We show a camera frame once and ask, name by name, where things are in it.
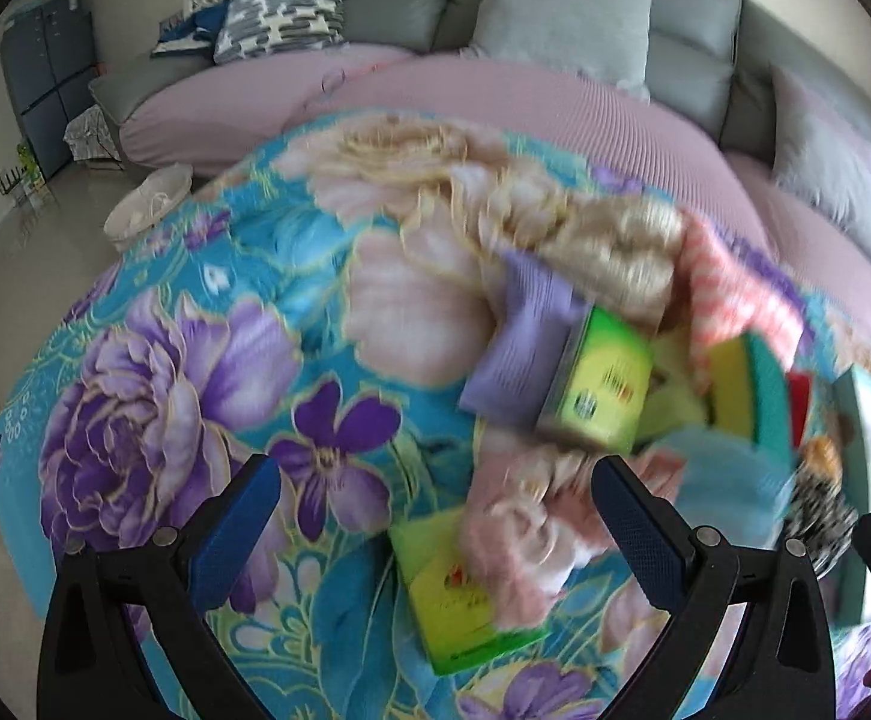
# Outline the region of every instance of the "purple packet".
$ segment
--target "purple packet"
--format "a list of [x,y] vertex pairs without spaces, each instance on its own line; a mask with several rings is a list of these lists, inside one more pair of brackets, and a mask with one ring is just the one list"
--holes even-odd
[[534,429],[571,329],[590,303],[523,251],[505,255],[508,316],[465,383],[458,406],[499,425]]

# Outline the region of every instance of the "floor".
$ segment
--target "floor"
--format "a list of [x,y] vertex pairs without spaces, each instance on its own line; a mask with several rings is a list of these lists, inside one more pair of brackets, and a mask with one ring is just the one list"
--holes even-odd
[[[49,183],[40,208],[16,209],[0,225],[0,410],[71,303],[115,261],[102,224],[133,187],[124,173],[72,165]],[[0,696],[19,720],[35,718],[40,639],[0,536]]]

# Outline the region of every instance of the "red object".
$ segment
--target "red object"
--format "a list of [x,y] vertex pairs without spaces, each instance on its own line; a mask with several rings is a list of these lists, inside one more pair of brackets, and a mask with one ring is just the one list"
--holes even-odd
[[792,414],[792,448],[798,449],[805,433],[805,420],[809,417],[812,377],[791,370],[786,374],[786,381],[789,382],[789,413]]

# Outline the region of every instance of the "sofa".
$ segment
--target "sofa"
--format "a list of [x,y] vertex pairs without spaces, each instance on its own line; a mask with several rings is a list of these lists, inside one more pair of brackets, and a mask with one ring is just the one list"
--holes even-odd
[[[307,52],[221,67],[213,66],[207,56],[143,56],[124,70],[96,79],[92,93],[134,173],[144,175],[182,160],[192,162],[197,175],[211,177],[288,125],[304,122],[304,111],[324,98],[356,94],[371,84],[371,79],[361,77],[370,57],[370,70],[376,71],[372,75],[382,83],[386,66],[395,65],[391,71],[403,76],[415,67],[421,71],[426,60],[418,55],[451,55],[466,47],[479,4],[480,0],[347,0],[344,34],[352,45],[325,50],[316,64],[304,56]],[[381,54],[379,46],[386,47]],[[698,149],[718,148],[729,155],[727,164],[751,199],[751,207],[740,213],[754,219],[736,232],[830,290],[850,314],[867,317],[871,329],[871,308],[866,305],[871,300],[871,264],[820,215],[792,209],[797,201],[773,194],[768,180],[775,148],[773,64],[794,71],[834,100],[842,117],[871,141],[871,100],[838,67],[754,2],[652,1],[645,84],[651,108],[691,122],[693,137],[705,142]],[[537,86],[531,88],[538,94]],[[515,87],[513,93],[523,94]],[[389,105],[397,101],[385,96],[372,100]],[[369,98],[361,101],[368,103]],[[458,108],[464,116],[466,105]],[[498,124],[518,124],[513,128],[540,135],[528,120]],[[637,163],[627,167],[639,171]],[[802,238],[791,234],[792,225],[802,230]],[[828,247],[824,251],[818,248],[823,245]],[[859,268],[866,272],[864,279],[857,282],[853,277],[847,287],[846,269]]]

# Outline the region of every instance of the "trash can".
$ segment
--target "trash can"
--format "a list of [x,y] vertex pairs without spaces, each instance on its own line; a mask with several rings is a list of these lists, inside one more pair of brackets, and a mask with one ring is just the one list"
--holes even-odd
[[156,170],[112,209],[105,235],[117,250],[129,250],[185,199],[191,186],[192,165],[176,163]]

